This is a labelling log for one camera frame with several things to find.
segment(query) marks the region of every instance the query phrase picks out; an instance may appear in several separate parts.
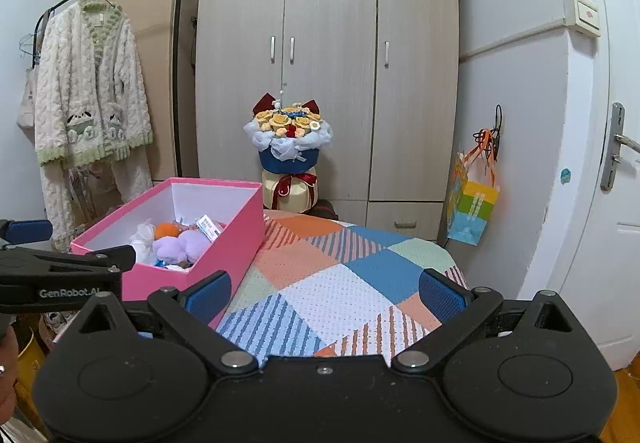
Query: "colorful paper bag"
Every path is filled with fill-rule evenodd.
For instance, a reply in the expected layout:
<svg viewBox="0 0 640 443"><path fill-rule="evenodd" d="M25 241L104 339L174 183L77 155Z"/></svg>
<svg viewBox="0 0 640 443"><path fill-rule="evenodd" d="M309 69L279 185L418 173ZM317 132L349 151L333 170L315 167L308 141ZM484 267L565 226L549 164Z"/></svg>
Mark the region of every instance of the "colorful paper bag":
<svg viewBox="0 0 640 443"><path fill-rule="evenodd" d="M495 184L491 131L482 130L480 137L475 149L456 156L447 203L447 237L474 246L480 241L500 193Z"/></svg>

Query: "person's hand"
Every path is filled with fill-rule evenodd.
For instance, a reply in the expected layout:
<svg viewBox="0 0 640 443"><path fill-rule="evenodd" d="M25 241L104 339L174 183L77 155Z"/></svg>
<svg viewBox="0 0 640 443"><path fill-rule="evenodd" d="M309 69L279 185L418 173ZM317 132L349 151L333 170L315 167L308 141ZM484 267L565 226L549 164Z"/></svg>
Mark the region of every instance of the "person's hand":
<svg viewBox="0 0 640 443"><path fill-rule="evenodd" d="M18 340L15 339L14 328L9 326L4 338L0 340L0 365L4 367L4 372L0 374L0 425L14 415L17 364Z"/></svg>

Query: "wardrobe drawer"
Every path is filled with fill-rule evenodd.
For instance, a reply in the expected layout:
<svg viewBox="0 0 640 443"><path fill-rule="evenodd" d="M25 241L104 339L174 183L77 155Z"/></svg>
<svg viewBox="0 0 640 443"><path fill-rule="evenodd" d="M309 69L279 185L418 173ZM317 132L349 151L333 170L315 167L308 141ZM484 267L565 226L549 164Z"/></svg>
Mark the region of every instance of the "wardrobe drawer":
<svg viewBox="0 0 640 443"><path fill-rule="evenodd" d="M369 203L367 228L435 241L442 203Z"/></svg>

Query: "bed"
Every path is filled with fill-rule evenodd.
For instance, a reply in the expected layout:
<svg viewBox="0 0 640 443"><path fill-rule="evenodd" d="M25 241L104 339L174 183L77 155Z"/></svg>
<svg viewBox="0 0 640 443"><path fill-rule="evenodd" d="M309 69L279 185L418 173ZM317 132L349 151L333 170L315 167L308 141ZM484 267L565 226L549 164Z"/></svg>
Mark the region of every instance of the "bed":
<svg viewBox="0 0 640 443"><path fill-rule="evenodd" d="M446 250L399 233L267 210L266 232L217 331L256 356L380 354L440 325L418 295L424 268L466 287Z"/></svg>

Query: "orange plush toy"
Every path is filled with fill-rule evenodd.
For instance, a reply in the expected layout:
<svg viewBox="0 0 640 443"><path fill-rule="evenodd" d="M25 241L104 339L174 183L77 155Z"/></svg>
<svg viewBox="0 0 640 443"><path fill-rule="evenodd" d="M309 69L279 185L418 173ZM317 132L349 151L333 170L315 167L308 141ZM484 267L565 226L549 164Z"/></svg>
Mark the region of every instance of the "orange plush toy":
<svg viewBox="0 0 640 443"><path fill-rule="evenodd" d="M162 237L178 237L178 235L180 235L180 228L175 223L160 223L154 232L156 240Z"/></svg>

